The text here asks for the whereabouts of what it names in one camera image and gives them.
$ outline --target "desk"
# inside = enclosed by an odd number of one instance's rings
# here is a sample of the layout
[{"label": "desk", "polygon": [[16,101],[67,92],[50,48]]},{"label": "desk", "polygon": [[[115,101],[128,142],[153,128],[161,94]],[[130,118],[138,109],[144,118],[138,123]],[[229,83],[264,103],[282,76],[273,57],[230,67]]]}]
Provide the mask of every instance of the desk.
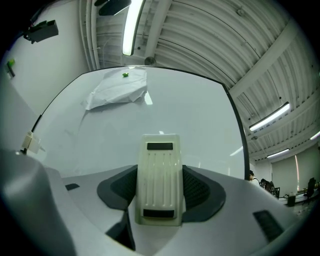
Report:
[{"label": "desk", "polygon": [[34,130],[45,151],[27,155],[62,177],[73,177],[137,164],[143,134],[178,134],[184,165],[244,179],[245,157],[249,171],[246,139],[220,83],[146,67],[144,99],[85,110],[82,101],[114,69],[127,67],[85,73],[71,82]]}]

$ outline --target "green object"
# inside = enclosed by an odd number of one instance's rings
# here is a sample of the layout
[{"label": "green object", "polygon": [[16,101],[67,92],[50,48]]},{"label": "green object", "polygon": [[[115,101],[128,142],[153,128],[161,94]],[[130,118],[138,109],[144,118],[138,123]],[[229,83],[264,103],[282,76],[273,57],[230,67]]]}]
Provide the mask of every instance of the green object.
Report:
[{"label": "green object", "polygon": [[8,66],[12,67],[15,64],[15,60],[12,58],[8,61]]}]

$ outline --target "white shirt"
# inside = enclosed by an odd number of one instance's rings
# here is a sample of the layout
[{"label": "white shirt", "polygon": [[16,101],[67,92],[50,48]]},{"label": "white shirt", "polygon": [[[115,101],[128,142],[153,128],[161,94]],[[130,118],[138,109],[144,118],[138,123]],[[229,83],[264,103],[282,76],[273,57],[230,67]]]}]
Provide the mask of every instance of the white shirt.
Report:
[{"label": "white shirt", "polygon": [[257,180],[257,178],[255,176],[253,176],[253,179],[250,181],[252,184],[256,185],[256,186],[259,186],[259,181]]}]

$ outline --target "crumpled white paper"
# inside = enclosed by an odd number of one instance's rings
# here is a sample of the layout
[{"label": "crumpled white paper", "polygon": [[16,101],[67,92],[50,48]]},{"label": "crumpled white paper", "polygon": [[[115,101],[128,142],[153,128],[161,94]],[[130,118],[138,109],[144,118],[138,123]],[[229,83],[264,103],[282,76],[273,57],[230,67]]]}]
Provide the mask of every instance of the crumpled white paper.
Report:
[{"label": "crumpled white paper", "polygon": [[119,68],[104,74],[100,84],[82,103],[86,110],[111,104],[134,102],[147,92],[145,67]]}]

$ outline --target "person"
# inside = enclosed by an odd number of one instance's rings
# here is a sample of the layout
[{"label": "person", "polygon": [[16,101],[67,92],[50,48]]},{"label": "person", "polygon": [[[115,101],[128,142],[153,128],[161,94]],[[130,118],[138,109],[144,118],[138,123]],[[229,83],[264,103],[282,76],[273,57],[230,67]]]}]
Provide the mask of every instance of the person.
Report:
[{"label": "person", "polygon": [[260,184],[259,184],[259,180],[255,177],[255,174],[252,170],[250,170],[250,177],[249,177],[249,180],[252,184],[260,187]]}]

